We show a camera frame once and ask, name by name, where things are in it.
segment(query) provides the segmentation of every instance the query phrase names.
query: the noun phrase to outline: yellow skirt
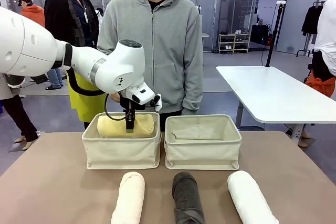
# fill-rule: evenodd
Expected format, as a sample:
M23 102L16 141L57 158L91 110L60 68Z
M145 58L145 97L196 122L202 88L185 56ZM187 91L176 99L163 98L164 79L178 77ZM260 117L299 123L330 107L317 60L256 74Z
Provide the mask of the yellow skirt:
M78 86L86 90L98 90L98 88L85 80L80 75L76 74L76 80ZM104 100L106 95L98 95L96 97L87 97L85 95L78 94L69 87L71 108L77 110L78 118L81 122L91 122L92 119L99 113L104 112Z

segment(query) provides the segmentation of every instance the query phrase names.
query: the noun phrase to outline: tabletop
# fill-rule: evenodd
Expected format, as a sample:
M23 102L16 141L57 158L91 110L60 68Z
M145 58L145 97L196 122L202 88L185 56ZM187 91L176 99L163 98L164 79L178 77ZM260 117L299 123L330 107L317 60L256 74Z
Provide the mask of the tabletop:
M217 67L261 123L336 123L336 102L277 68Z
M0 177L0 223L110 224L127 170L87 170L82 133L46 133ZM241 170L257 181L280 223L335 223L336 188L282 132L242 132ZM141 224L172 224L178 170L139 170L145 179ZM207 223L241 224L228 171L190 171Z

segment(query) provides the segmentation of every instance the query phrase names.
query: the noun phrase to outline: cream rolled towel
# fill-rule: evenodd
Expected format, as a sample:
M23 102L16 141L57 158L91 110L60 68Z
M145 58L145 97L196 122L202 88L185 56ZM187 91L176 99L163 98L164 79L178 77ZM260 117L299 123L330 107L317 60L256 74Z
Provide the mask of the cream rolled towel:
M251 175L240 170L228 177L227 184L243 224L279 224Z
M124 116L112 116L116 119L121 119ZM150 114L136 114L134 121L133 133L126 131L126 121L114 121L102 115L98 118L97 130L99 134L105 138L120 137L120 138L141 138L150 137L154 132L154 120Z
M145 180L140 173L126 173L120 182L116 209L112 214L111 224L139 224Z

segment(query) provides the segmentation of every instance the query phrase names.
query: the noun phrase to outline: robotic arm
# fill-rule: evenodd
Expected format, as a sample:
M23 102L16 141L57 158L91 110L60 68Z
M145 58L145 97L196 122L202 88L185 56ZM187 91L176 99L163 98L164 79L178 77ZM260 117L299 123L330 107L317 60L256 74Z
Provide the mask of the robotic arm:
M41 25L2 7L0 17L0 73L39 76L52 68L63 68L74 77L76 72L102 91L90 94L74 87L76 80L71 78L70 85L76 92L84 95L120 92L127 130L133 130L135 109L144 109L155 97L143 79L145 57L141 44L121 40L107 56L90 47L74 47L56 40Z

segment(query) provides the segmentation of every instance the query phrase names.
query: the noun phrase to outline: yellow garment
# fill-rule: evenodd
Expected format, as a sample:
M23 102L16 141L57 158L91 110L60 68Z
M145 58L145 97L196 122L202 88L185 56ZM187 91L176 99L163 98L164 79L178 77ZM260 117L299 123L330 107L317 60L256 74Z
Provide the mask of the yellow garment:
M78 86L86 90L98 90L96 86L85 80L78 74L76 80ZM104 100L105 94L96 97L87 97L85 95L78 94L69 87L71 108L77 110L78 118L81 122L91 122L92 119L99 113L104 112Z
M113 118L120 119L124 116L114 116ZM134 121L133 133L127 133L126 120L114 121L106 115L98 118L97 130L103 137L150 137L154 132L154 121L152 115L137 114Z

